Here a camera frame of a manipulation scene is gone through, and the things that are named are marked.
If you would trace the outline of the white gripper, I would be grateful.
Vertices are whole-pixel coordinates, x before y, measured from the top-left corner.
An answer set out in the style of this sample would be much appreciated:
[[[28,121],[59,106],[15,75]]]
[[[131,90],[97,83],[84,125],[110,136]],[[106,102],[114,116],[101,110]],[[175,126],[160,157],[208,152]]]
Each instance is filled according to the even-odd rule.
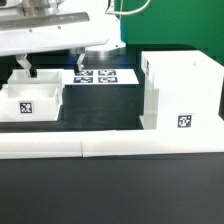
[[[103,45],[109,36],[107,25],[101,24],[101,19],[91,19],[86,12],[0,21],[0,56],[16,55],[27,75],[36,78],[36,67],[26,54]],[[75,71],[80,72],[85,48],[76,52]]]

